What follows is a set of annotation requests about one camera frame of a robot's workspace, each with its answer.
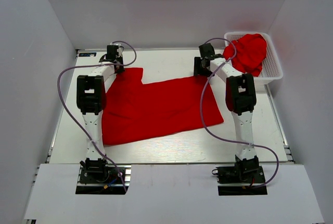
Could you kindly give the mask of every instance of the black label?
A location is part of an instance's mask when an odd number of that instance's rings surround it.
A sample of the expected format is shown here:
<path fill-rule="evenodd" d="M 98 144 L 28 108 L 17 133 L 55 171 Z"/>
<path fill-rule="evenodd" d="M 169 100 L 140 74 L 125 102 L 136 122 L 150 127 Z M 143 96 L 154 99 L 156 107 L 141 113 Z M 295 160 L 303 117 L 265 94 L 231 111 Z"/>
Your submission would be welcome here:
<path fill-rule="evenodd" d="M 95 52 L 81 52 L 79 53 L 79 57 L 95 57 Z"/>

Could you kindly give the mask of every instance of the white basket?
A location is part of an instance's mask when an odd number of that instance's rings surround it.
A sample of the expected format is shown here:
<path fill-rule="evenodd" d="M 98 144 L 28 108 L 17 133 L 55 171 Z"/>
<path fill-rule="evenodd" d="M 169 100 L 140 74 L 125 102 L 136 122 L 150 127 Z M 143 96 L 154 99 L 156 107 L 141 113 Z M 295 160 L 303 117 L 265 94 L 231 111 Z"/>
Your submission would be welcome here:
<path fill-rule="evenodd" d="M 224 34 L 224 38 L 229 41 L 235 41 L 246 34 L 256 34 L 257 32 L 229 32 Z M 259 33 L 267 42 L 266 58 L 262 62 L 262 71 L 258 77 L 254 77 L 255 85 L 266 85 L 273 80 L 279 80 L 283 77 L 279 58 L 276 54 L 273 42 L 266 33 Z"/>

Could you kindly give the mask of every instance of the white wall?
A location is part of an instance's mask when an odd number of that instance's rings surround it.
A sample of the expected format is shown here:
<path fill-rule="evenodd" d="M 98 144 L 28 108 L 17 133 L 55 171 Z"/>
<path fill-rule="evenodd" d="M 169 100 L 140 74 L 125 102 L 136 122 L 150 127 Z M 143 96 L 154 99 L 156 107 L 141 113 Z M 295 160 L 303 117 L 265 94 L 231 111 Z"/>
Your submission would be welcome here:
<path fill-rule="evenodd" d="M 230 30 L 267 32 L 284 0 L 49 0 L 76 49 L 197 47 Z"/>
<path fill-rule="evenodd" d="M 333 0 L 286 0 L 270 29 L 284 78 L 271 85 L 293 157 L 333 223 Z"/>
<path fill-rule="evenodd" d="M 0 222 L 21 223 L 59 115 L 75 50 L 48 0 L 0 0 Z"/>

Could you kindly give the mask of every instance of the red cloth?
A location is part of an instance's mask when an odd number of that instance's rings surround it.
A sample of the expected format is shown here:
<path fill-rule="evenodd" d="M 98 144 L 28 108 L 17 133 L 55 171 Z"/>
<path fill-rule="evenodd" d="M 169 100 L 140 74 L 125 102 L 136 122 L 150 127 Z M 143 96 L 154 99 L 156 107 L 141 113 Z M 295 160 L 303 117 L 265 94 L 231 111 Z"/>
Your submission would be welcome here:
<path fill-rule="evenodd" d="M 236 46 L 237 55 L 232 60 L 233 67 L 242 73 L 251 73 L 258 77 L 262 70 L 262 61 L 266 58 L 266 40 L 260 34 L 246 34 L 232 41 Z M 234 48 L 228 45 L 223 52 L 225 58 L 234 55 Z"/>
<path fill-rule="evenodd" d="M 202 128 L 200 95 L 206 77 L 142 84 L 142 68 L 118 74 L 107 92 L 102 116 L 104 144 L 122 144 Z M 210 86 L 203 100 L 208 126 L 223 122 Z"/>

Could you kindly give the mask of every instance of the wall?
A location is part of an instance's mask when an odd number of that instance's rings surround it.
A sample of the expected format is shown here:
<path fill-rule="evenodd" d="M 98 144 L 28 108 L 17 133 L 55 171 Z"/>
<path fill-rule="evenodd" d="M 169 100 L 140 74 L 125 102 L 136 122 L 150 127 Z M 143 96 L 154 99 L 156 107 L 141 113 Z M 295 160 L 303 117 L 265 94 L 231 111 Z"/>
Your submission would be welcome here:
<path fill-rule="evenodd" d="M 284 78 L 271 85 L 294 159 L 333 223 L 333 0 L 286 0 L 270 29 Z"/>
<path fill-rule="evenodd" d="M 75 50 L 48 0 L 0 0 L 0 219 L 21 223 L 59 115 L 56 79 Z"/>
<path fill-rule="evenodd" d="M 284 0 L 49 0 L 76 49 L 197 47 L 230 30 L 267 32 Z"/>

